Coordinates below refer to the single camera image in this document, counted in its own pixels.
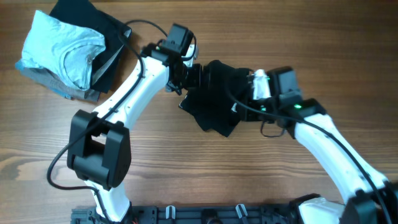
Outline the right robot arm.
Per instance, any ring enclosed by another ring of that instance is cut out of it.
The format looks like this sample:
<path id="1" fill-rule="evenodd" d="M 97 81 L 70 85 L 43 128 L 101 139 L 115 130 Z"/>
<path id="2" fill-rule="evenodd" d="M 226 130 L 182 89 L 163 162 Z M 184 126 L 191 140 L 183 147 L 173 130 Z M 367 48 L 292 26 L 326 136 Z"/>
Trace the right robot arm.
<path id="1" fill-rule="evenodd" d="M 292 223 L 397 223 L 397 184 L 368 164 L 343 137 L 326 109 L 304 99 L 290 67 L 249 72 L 247 95 L 236 101 L 246 116 L 277 123 L 308 149 L 336 185 L 343 203 L 318 194 L 290 203 Z"/>

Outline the black polo shirt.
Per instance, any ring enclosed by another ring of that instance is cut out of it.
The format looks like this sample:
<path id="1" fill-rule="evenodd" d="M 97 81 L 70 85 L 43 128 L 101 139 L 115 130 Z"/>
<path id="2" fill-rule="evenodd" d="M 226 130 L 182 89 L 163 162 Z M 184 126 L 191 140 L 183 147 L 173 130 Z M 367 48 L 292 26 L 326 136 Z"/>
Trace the black polo shirt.
<path id="1" fill-rule="evenodd" d="M 240 98 L 249 88 L 250 72 L 250 68 L 234 68 L 213 60 L 203 68 L 206 83 L 188 90 L 178 107 L 192 115 L 203 131 L 212 129 L 227 138 L 241 118 L 233 111 L 234 101 L 226 90 Z"/>

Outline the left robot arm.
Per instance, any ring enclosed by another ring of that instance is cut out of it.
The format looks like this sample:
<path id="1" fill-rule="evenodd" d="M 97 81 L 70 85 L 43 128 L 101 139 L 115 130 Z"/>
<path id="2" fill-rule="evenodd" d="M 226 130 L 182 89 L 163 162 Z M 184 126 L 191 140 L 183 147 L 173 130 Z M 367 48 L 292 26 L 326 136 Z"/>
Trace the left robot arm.
<path id="1" fill-rule="evenodd" d="M 189 87 L 188 72 L 197 57 L 197 40 L 188 28 L 173 24 L 164 40 L 144 47 L 127 80 L 91 113 L 72 118 L 67 166 L 91 190 L 96 205 L 74 209 L 72 223 L 136 223 L 124 178 L 131 165 L 130 130 L 161 89 Z"/>

